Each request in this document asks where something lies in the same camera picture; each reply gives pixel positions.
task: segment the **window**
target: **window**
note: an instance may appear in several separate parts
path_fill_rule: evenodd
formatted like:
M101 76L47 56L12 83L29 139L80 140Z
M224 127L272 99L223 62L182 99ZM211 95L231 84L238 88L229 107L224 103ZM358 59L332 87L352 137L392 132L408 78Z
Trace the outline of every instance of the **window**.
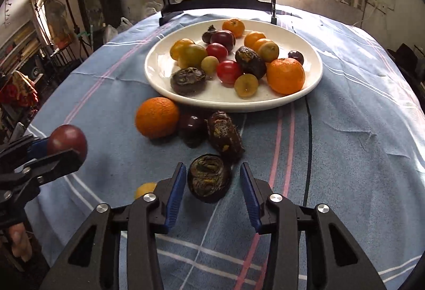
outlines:
M44 41L47 44L50 44L51 43L50 41L52 40L52 36L50 35L49 27L47 24L46 11L44 8L43 0L38 0L37 6L39 9L39 13L36 13L36 16L37 16L37 21L41 27L41 34L43 35Z

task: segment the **person's hand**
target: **person's hand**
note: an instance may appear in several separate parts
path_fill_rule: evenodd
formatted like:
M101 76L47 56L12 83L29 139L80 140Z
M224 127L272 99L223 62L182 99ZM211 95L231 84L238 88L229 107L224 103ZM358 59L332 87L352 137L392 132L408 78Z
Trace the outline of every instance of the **person's hand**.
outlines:
M12 253L16 258L21 258L27 262L32 257L32 247L28 235L25 231L24 224L16 224L8 229L10 238L12 239Z

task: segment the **table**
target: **table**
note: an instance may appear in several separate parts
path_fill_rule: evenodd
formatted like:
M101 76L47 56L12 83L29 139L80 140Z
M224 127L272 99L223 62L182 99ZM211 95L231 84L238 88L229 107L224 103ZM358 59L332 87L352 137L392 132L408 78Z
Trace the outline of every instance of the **table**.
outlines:
M395 64L363 30L287 6L278 25L305 38L324 63L307 98L264 112L232 114L247 161L260 179L296 204L327 203L351 231L390 290L405 280L425 249L425 116ZM178 138L151 142L134 115L157 96L144 59L167 34L217 18L270 21L251 10L186 12L158 27L160 15L139 22L90 56L53 93L27 132L48 136L72 123L88 139L81 169L42 187L26 207L43 253L52 264L74 231L100 202L129 204L138 186L169 177L213 152L205 142L187 148ZM258 289L267 237L251 227L238 179L227 195L204 204L186 189L177 224L157 236L161 276L171 289ZM120 287L125 289L125 234ZM300 289L305 289L305 248Z

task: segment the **cable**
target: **cable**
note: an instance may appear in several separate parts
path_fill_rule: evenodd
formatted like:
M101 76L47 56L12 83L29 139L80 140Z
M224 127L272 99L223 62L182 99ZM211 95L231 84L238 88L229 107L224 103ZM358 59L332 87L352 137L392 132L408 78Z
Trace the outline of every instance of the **cable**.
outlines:
M358 23L362 23L362 22L364 22L364 21L366 21L366 20L370 19L370 17L372 16L373 12L375 12L375 9L377 9L377 7L376 7L376 6L373 8L372 13L371 13L371 14L370 14L370 15L369 15L366 19L363 19L363 20L361 20L361 21L358 21L358 22L354 23L352 26L356 26L356 24L358 24Z

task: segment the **power outlet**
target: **power outlet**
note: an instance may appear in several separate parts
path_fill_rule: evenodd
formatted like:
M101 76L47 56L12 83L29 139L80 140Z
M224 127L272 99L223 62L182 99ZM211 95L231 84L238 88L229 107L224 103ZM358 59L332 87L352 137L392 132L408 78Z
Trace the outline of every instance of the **power outlet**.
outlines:
M387 13L388 6L382 0L369 0L368 2L379 9L382 13Z

